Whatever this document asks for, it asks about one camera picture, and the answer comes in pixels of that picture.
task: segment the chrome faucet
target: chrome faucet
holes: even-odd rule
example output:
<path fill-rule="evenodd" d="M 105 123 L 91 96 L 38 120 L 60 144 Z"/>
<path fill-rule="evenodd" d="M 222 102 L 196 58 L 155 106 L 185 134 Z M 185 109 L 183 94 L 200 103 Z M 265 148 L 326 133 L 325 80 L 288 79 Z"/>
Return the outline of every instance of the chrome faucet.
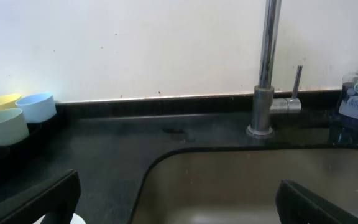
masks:
<path fill-rule="evenodd" d="M 270 127 L 270 114 L 300 113 L 301 101 L 297 98 L 302 66 L 298 66 L 291 98 L 273 99 L 272 72 L 277 41 L 278 21 L 281 0 L 266 0 L 262 53 L 260 56 L 259 83 L 254 88 L 252 121 L 247 128 L 251 135 L 268 136 L 273 133 Z"/>

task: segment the white wall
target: white wall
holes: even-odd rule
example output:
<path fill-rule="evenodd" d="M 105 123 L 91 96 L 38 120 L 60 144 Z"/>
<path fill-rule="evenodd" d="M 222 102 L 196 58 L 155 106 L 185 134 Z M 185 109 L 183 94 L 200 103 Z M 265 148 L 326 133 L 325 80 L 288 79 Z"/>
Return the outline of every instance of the white wall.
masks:
<path fill-rule="evenodd" d="M 0 0 L 0 95 L 62 102 L 252 93 L 265 0 Z M 358 1 L 283 0 L 273 86 L 337 89 Z"/>

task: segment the faucet handle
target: faucet handle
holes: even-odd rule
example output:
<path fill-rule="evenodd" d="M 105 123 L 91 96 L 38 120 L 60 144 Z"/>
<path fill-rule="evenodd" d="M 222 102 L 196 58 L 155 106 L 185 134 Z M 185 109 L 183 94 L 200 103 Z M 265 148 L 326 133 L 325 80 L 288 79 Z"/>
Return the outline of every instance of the faucet handle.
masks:
<path fill-rule="evenodd" d="M 303 68 L 302 65 L 298 65 L 298 70 L 296 71 L 296 77 L 295 77 L 295 84 L 293 85 L 293 91 L 292 91 L 293 99 L 298 98 L 298 89 L 299 89 L 299 82 L 301 81 L 302 68 Z"/>

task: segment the countertop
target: countertop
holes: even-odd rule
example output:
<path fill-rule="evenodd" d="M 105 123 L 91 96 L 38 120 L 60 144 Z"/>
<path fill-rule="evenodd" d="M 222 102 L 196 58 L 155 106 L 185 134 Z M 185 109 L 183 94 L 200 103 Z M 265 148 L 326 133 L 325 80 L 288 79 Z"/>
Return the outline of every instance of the countertop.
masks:
<path fill-rule="evenodd" d="M 168 152 L 191 147 L 358 148 L 358 133 L 332 126 L 327 111 L 307 117 L 306 125 L 277 129 L 269 140 L 246 134 L 250 113 L 79 119 L 0 187 L 0 202 L 74 169 L 82 189 L 76 213 L 87 223 L 126 224 L 149 166 Z"/>

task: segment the sink basin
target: sink basin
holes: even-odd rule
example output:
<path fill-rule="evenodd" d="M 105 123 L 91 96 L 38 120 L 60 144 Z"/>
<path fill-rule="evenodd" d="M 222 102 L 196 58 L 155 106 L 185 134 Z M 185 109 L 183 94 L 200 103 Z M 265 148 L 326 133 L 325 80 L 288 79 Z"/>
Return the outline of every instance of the sink basin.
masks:
<path fill-rule="evenodd" d="M 280 223 L 283 179 L 358 217 L 357 150 L 289 149 L 168 157 L 145 178 L 131 223 Z"/>

